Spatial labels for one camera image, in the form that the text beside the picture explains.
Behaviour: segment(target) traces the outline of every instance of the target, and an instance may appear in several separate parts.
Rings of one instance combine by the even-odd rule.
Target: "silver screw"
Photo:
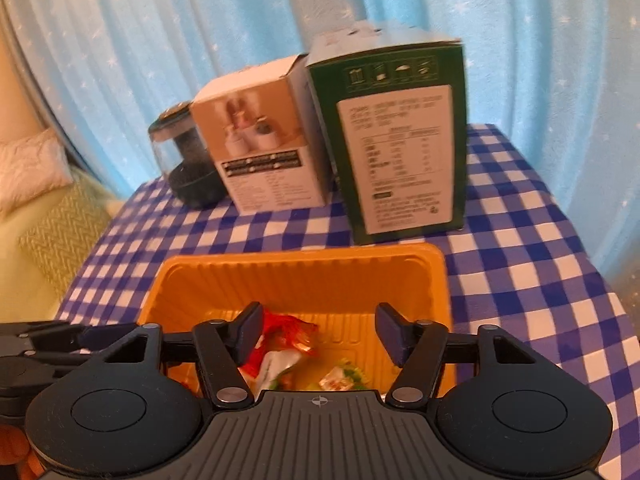
[[[230,386],[228,388],[222,388],[216,393],[216,397],[222,402],[228,402],[233,404],[234,402],[242,402],[247,398],[246,390],[238,388],[236,386]]]
[[[398,402],[418,402],[424,397],[418,388],[412,388],[410,386],[398,388],[394,390],[391,395]]]

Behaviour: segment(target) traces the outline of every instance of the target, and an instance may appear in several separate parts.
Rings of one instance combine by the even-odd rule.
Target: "orange basket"
[[[252,301],[319,326],[318,354],[296,368],[294,386],[317,383],[341,358],[351,360],[385,393],[399,373],[374,327],[386,301],[408,320],[452,327],[444,257],[429,244],[281,253],[175,256],[161,267],[140,315],[165,332],[188,332],[208,319],[233,319]],[[193,365],[169,376],[194,391]],[[447,365],[439,394],[454,386]]]

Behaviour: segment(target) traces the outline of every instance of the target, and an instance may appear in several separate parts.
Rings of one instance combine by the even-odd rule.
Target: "checkered tablecloth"
[[[464,229],[426,238],[445,255],[458,332],[501,325],[589,386],[614,419],[600,473],[640,478],[640,348],[618,298],[591,265],[540,177],[491,126],[469,129]],[[338,193],[322,208],[239,216],[225,200],[191,211],[155,180],[114,218],[58,313],[73,322],[135,320],[174,254],[250,253],[351,244]]]

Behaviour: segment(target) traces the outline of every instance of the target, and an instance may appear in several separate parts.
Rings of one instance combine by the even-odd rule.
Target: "curtain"
[[[158,174],[148,125],[211,78],[396,20],[463,39],[469,120],[511,138],[601,271],[640,249],[640,0],[5,1],[56,117],[120,195]]]

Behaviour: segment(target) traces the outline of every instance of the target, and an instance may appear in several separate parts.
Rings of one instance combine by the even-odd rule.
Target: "brown and white box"
[[[191,114],[241,214],[326,203],[328,157],[304,56],[213,79]]]

